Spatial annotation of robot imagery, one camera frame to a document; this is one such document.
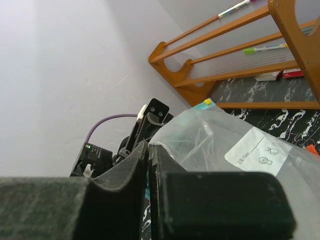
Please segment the black marble surface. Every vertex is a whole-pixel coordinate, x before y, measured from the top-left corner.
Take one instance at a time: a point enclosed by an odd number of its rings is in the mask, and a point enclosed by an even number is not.
[[[219,81],[211,96],[215,103],[316,101],[304,77],[256,81],[254,77]]]
[[[226,109],[227,113],[296,146],[313,144],[320,153],[320,111],[286,109]],[[151,239],[149,201],[145,200],[142,239]]]

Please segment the plastic bag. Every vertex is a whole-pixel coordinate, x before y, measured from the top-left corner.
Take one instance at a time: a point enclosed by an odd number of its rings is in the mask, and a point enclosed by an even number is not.
[[[189,172],[267,172],[281,183],[297,222],[294,240],[320,240],[320,157],[217,106],[189,109],[150,144],[162,145]]]

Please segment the white label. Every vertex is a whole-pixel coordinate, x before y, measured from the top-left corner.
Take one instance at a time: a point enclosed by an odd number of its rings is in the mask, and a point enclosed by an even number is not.
[[[301,69],[295,68],[295,69],[284,70],[283,73],[286,74],[286,73],[292,73],[292,72],[298,72],[298,71],[301,71]]]
[[[266,172],[276,176],[292,147],[253,127],[228,151],[224,158],[246,172]]]
[[[91,170],[91,164],[87,164],[84,169],[83,176],[85,176],[86,178],[90,178],[93,172],[94,169]]]

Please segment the wooden rail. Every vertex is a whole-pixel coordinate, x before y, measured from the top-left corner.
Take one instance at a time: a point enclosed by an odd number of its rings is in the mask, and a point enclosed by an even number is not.
[[[202,36],[199,36],[196,39],[193,39],[189,42],[186,42],[186,43],[182,44],[181,46],[178,46],[172,50],[166,51],[166,52],[160,54],[159,56],[156,56],[155,58],[150,59],[150,62],[152,64],[154,64],[159,60],[163,60],[163,59],[168,58],[172,55],[180,53],[184,50],[190,49],[196,45],[202,44],[208,40],[211,40],[211,39],[216,38],[218,36],[221,36],[223,34],[229,33],[232,30],[238,29],[244,25],[250,24],[256,20],[262,19],[262,18],[268,16],[269,14],[270,13],[269,13],[268,6],[261,7],[252,13],[249,13],[243,17],[240,17],[237,20],[234,20],[234,21],[232,21],[226,25],[223,25],[213,31],[210,31]]]
[[[320,102],[320,16],[312,32],[305,35],[297,23],[295,3],[296,0],[269,0],[268,7],[314,96]]]
[[[155,50],[151,53],[149,57],[152,59],[154,56],[157,56],[161,53],[165,47],[165,42],[160,42]],[[188,72],[192,68],[190,65],[191,60],[187,60],[183,67],[177,71],[173,72],[170,71],[166,65],[164,60],[160,60],[156,63],[151,64],[151,66],[164,78],[167,82],[174,87],[175,83],[184,81],[187,77]],[[197,87],[195,85],[183,86],[176,88],[176,91],[191,105],[195,106],[201,103],[204,99],[207,98],[209,92],[211,91],[212,87],[214,86],[214,82],[207,82],[201,87]]]
[[[218,102],[222,109],[320,109],[317,101]]]
[[[275,71],[282,71],[287,69],[296,69],[299,65],[295,60],[291,61],[285,61],[285,62],[279,62],[264,66],[256,66],[252,68],[237,70],[237,71],[230,71],[230,72],[224,72],[220,74],[215,74],[211,76],[204,76],[194,79],[186,79],[182,81],[176,82],[173,86],[174,87],[182,87],[187,86],[190,84],[198,84],[198,83],[206,83],[206,82],[212,82],[212,81],[219,81],[219,80],[227,80],[227,79],[233,79],[233,78],[242,78],[257,74],[265,74],[265,73],[272,73]]]
[[[213,22],[217,21],[218,19],[219,19],[219,18],[218,18],[218,15],[213,16],[212,18],[209,18],[207,21],[205,21],[205,22],[203,22],[203,23],[201,23],[201,24],[199,24],[199,25],[191,28],[190,30],[182,33],[181,35],[175,37],[174,39],[166,42],[166,43],[164,44],[164,46],[167,47],[167,46],[169,46],[170,44],[173,44],[173,43],[175,43],[176,41],[179,41],[180,39],[183,39],[184,37],[186,37],[186,36],[194,33],[195,31],[198,31],[199,29],[202,29],[202,28],[204,28],[205,26],[207,26],[207,25],[209,25],[209,24],[212,24]]]
[[[314,24],[316,24],[316,20],[308,21],[308,22],[305,22],[305,23],[301,24],[300,28],[303,29],[303,28],[306,28],[306,27],[310,27],[310,26],[312,26]],[[197,64],[197,63],[200,63],[200,62],[203,62],[203,61],[207,61],[207,60],[210,60],[210,59],[214,59],[216,57],[220,57],[220,56],[223,56],[223,55],[226,55],[226,54],[231,54],[231,53],[234,53],[234,52],[242,50],[242,49],[247,49],[247,48],[259,45],[259,44],[264,44],[264,43],[267,43],[267,42],[270,42],[270,41],[273,41],[273,40],[277,40],[277,39],[280,39],[282,37],[283,37],[282,33],[279,31],[279,32],[276,32],[274,34],[258,38],[256,40],[248,41],[248,42],[240,44],[238,46],[233,46],[233,47],[230,47],[228,49],[225,49],[225,50],[222,50],[222,51],[218,51],[218,52],[212,53],[210,55],[194,59],[194,60],[192,60],[190,62],[190,64]]]

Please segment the red box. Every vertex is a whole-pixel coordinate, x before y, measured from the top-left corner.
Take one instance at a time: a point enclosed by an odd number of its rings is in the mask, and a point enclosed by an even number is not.
[[[304,75],[304,73],[301,71],[300,68],[289,69],[289,70],[284,70],[283,71],[283,77],[285,79],[293,78],[293,77],[301,77],[303,75]]]

